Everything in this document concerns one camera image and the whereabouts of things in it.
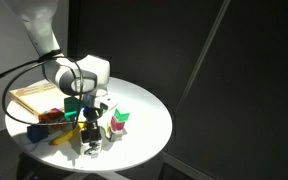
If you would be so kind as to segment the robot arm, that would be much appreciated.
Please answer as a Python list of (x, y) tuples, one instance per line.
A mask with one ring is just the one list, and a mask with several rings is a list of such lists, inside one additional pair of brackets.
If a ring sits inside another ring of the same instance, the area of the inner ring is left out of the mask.
[(91, 55), (81, 60), (65, 57), (53, 32), (58, 0), (3, 0), (24, 24), (39, 55), (43, 76), (64, 94), (80, 96), (90, 133), (99, 133), (97, 119), (111, 107), (107, 85), (110, 63)]

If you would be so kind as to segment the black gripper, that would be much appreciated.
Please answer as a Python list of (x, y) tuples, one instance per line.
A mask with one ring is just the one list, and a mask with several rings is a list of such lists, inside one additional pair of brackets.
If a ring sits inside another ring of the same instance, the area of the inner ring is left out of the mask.
[[(83, 96), (83, 116), (86, 118), (86, 123), (90, 124), (96, 122), (105, 111), (108, 110), (108, 105), (104, 102), (105, 98), (103, 96), (92, 96), (86, 94)], [(90, 137), (90, 130), (88, 125), (85, 124), (81, 130), (81, 136), (83, 138)], [(95, 123), (96, 136), (102, 137), (101, 135), (101, 127), (98, 123)]]

